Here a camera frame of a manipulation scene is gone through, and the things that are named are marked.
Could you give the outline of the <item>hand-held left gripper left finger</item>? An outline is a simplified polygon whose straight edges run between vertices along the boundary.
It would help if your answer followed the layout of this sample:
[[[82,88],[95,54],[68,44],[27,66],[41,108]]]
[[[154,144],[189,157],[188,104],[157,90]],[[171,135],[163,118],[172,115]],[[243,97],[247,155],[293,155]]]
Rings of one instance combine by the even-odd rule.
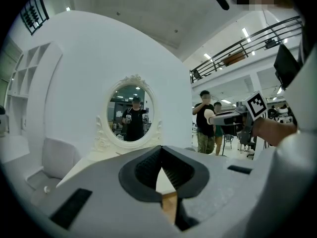
[[[160,151],[144,148],[84,168],[40,203],[42,226],[58,238],[178,236],[155,189]]]

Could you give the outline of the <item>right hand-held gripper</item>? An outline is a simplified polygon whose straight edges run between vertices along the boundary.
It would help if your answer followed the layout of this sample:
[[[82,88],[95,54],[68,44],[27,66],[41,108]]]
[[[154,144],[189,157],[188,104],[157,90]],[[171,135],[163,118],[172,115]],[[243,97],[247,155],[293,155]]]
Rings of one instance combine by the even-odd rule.
[[[236,112],[224,112],[209,118],[209,123],[221,125],[224,134],[237,135],[241,144],[249,144],[254,122],[267,111],[260,91],[236,103]]]

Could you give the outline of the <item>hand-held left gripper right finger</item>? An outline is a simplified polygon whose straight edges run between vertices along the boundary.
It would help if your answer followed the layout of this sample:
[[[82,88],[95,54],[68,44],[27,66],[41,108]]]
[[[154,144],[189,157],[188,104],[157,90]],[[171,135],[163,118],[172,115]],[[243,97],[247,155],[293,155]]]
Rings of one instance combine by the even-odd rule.
[[[163,146],[161,160],[177,181],[170,238],[251,237],[248,223],[265,184],[266,152],[239,160]]]

